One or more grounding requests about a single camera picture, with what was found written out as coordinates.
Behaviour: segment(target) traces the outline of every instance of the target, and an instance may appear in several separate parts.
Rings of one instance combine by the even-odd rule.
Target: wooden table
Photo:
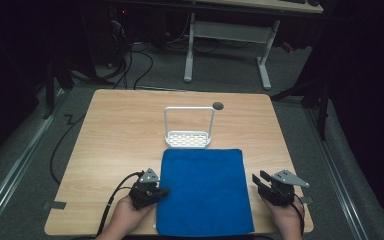
[[[283,169],[295,173],[272,103],[263,94],[98,90],[78,136],[55,201],[65,209],[52,209],[45,225],[49,235],[85,235],[97,232],[102,213],[115,187],[128,174],[151,167],[159,175],[164,140],[163,110],[168,106],[212,106],[217,111],[210,149],[243,151],[255,233],[276,232],[270,213],[252,182],[252,174]],[[200,125],[208,129],[205,114],[173,115],[174,126]],[[132,186],[136,178],[124,186]],[[296,188],[298,196],[301,189]],[[128,190],[118,193],[114,203]],[[313,229],[306,211],[305,231]],[[132,234],[157,234],[155,210]]]

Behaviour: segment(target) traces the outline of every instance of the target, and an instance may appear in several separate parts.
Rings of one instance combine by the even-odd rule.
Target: blue cloth
[[[167,197],[157,205],[157,231],[177,237],[254,231],[242,151],[167,149],[161,165]]]

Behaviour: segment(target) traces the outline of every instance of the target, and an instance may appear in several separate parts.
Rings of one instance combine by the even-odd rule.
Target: white basket
[[[169,110],[210,110],[211,120],[208,132],[205,131],[169,131],[168,114]],[[164,110],[164,121],[166,143],[171,148],[189,148],[189,149],[204,149],[211,142],[211,129],[213,127],[215,109],[213,107],[167,107]]]

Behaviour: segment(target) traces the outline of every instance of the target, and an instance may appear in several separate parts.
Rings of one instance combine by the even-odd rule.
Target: desk leg
[[[267,74],[266,61],[273,45],[274,38],[276,37],[277,29],[279,28],[280,20],[274,22],[267,40],[266,49],[262,57],[257,57],[258,69],[260,70],[261,81],[265,90],[271,89],[269,75]]]
[[[195,13],[191,13],[191,23],[189,29],[189,49],[188,55],[186,56],[186,66],[185,66],[185,82],[192,81],[192,70],[193,70],[193,39],[195,34]]]

